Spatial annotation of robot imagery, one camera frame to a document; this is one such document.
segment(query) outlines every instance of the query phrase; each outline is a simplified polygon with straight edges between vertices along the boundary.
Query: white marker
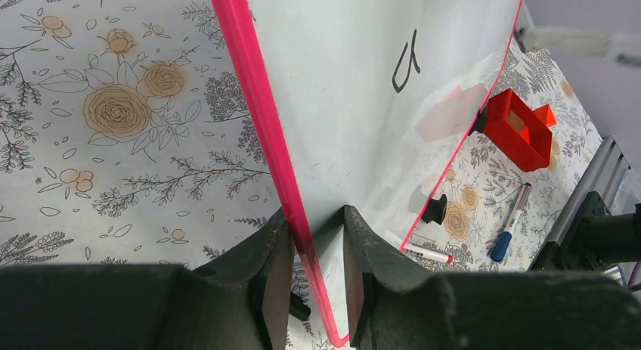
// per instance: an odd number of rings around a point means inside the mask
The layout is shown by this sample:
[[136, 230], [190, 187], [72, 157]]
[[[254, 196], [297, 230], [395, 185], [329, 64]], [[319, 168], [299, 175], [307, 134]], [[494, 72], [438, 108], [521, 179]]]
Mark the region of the white marker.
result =
[[412, 243], [405, 243], [403, 247], [403, 252], [417, 256], [420, 258], [431, 259], [432, 261], [437, 261], [440, 263], [451, 263], [454, 261], [454, 257], [450, 256], [446, 252], [441, 252], [440, 250], [427, 249], [424, 246], [417, 246]]

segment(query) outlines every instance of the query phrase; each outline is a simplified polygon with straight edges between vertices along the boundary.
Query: blue marker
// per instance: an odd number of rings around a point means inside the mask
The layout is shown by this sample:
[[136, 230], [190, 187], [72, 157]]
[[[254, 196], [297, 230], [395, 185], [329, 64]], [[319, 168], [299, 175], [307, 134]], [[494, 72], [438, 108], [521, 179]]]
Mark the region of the blue marker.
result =
[[521, 218], [521, 215], [523, 215], [523, 209], [525, 208], [525, 203], [528, 202], [528, 196], [530, 195], [530, 190], [532, 190], [532, 184], [530, 184], [529, 182], [521, 186], [519, 195], [516, 197], [516, 204], [514, 205], [514, 210], [512, 211], [512, 215], [509, 216], [509, 219], [507, 220], [507, 225], [505, 226], [505, 230], [503, 231], [503, 233], [499, 234], [497, 243], [496, 245], [494, 245], [494, 248], [492, 249], [492, 253], [490, 254], [490, 258], [493, 261], [495, 262], [503, 261], [503, 257], [505, 257], [505, 252], [507, 251], [507, 247], [509, 246], [509, 242], [512, 239], [512, 231], [514, 230], [516, 225], [519, 223], [519, 219]]

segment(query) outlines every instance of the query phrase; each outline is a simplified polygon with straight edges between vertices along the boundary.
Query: red box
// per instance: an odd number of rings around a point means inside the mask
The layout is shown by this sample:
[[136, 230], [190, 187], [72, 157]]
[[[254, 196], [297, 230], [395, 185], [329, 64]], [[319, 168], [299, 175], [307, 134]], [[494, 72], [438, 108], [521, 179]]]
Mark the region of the red box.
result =
[[552, 132], [512, 89], [490, 98], [483, 133], [525, 172], [550, 165]]

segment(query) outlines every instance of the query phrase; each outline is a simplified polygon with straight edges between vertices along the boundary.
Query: whiteboard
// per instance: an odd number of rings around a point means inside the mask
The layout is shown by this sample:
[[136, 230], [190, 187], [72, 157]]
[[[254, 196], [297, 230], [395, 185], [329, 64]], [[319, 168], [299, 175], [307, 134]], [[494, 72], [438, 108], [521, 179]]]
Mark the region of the whiteboard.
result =
[[312, 246], [309, 234], [350, 204], [403, 245], [498, 77], [521, 0], [246, 0], [249, 11], [213, 1], [328, 336], [341, 345], [342, 236]]

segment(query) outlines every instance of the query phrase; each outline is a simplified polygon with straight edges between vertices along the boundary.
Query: black clamp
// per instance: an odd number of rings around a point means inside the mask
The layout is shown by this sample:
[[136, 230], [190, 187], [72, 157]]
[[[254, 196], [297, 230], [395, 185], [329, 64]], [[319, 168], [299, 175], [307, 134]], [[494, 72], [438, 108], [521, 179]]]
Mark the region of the black clamp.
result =
[[447, 197], [445, 194], [442, 194], [438, 200], [430, 200], [428, 202], [425, 212], [421, 215], [421, 220], [425, 223], [433, 221], [436, 224], [441, 225], [443, 224], [443, 219], [445, 219], [446, 208]]
[[472, 129], [467, 132], [467, 135], [470, 136], [472, 132], [476, 131], [478, 133], [483, 133], [485, 130], [485, 123], [488, 121], [488, 106], [483, 107], [480, 112], [476, 114], [476, 120]]
[[514, 30], [514, 42], [516, 42], [516, 45], [519, 47], [519, 50], [525, 54], [527, 51], [525, 51], [525, 45], [523, 45], [523, 35], [525, 35], [526, 28], [522, 27], [521, 29]]

